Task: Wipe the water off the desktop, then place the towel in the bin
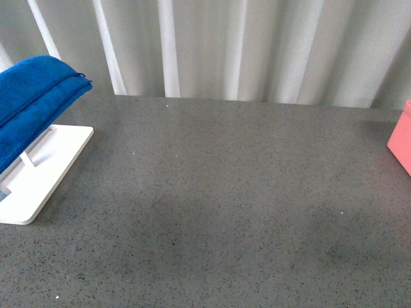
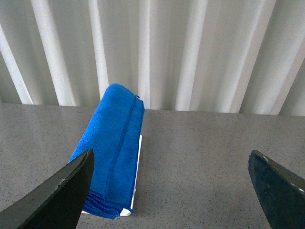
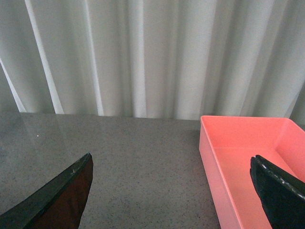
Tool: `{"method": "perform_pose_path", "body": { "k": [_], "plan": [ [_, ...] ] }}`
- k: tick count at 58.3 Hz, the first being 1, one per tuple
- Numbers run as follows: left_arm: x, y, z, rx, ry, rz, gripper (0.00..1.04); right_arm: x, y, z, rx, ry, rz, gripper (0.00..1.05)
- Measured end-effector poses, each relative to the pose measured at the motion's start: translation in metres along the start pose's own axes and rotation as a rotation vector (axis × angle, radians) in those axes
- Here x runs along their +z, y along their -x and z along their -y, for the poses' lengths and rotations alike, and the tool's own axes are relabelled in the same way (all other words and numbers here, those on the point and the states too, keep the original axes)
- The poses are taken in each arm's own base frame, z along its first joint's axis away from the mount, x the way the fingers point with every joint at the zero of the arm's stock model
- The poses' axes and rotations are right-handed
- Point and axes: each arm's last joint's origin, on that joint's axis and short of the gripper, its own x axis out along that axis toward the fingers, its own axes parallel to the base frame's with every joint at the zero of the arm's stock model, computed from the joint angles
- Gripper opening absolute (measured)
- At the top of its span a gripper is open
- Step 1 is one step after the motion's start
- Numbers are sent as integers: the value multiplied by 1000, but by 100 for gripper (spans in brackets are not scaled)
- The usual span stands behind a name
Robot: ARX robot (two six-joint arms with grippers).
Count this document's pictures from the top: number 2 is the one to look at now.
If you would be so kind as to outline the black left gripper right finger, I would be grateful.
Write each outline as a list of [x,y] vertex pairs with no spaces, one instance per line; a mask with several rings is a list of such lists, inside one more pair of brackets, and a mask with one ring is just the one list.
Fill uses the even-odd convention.
[[273,229],[305,227],[305,180],[253,150],[248,172],[261,208]]

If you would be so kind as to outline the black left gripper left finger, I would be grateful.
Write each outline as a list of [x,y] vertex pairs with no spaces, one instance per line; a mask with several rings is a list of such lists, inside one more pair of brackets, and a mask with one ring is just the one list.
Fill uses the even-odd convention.
[[74,229],[89,193],[93,150],[86,150],[0,213],[2,229]]

